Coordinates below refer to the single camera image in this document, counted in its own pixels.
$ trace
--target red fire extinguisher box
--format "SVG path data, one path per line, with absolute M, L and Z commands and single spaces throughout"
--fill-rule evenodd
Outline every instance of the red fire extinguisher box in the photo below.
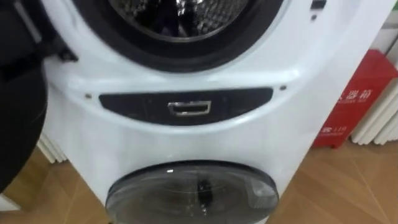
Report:
M 322 126 L 313 147 L 340 147 L 398 71 L 378 50 L 369 50 Z

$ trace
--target black object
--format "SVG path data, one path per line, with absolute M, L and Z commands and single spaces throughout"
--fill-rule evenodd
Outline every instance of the black object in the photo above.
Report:
M 326 6 L 327 0 L 313 0 L 311 4 L 311 10 L 321 10 Z
M 35 38 L 26 19 L 36 29 Z M 0 0 L 0 21 L 2 192 L 30 157 L 44 125 L 47 84 L 42 61 L 69 49 L 52 27 L 40 0 Z
M 191 126 L 215 123 L 247 113 L 270 101 L 272 94 L 271 88 L 254 88 L 178 93 L 105 94 L 100 95 L 99 100 L 107 110 L 139 121 Z M 211 105 L 207 114 L 178 116 L 171 113 L 169 106 L 169 103 L 176 102 L 211 102 Z M 181 110 L 201 112 L 206 108 L 196 106 Z
M 217 34 L 194 42 L 159 40 L 136 29 L 109 0 L 73 0 L 87 24 L 114 50 L 147 67 L 192 72 L 236 58 L 268 29 L 283 0 L 249 0 L 239 16 Z
M 137 170 L 110 188 L 106 209 L 115 223 L 247 224 L 277 206 L 266 173 L 225 161 L 180 161 Z

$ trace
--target washing machine door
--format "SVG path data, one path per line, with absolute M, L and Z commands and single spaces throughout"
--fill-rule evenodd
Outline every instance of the washing machine door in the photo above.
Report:
M 168 72 L 220 66 L 250 48 L 284 0 L 72 0 L 114 50 Z
M 221 161 L 174 162 L 133 172 L 110 189 L 106 208 L 116 223 L 249 224 L 279 201 L 264 172 Z

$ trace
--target metal handle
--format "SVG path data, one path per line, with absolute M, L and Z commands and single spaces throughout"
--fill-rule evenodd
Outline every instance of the metal handle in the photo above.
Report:
M 170 102 L 167 107 L 174 116 L 202 116 L 210 113 L 211 101 Z

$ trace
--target washing machine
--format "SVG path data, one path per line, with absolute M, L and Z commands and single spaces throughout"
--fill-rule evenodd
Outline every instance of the washing machine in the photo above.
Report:
M 114 223 L 264 223 L 394 2 L 2 1 L 4 74 Z

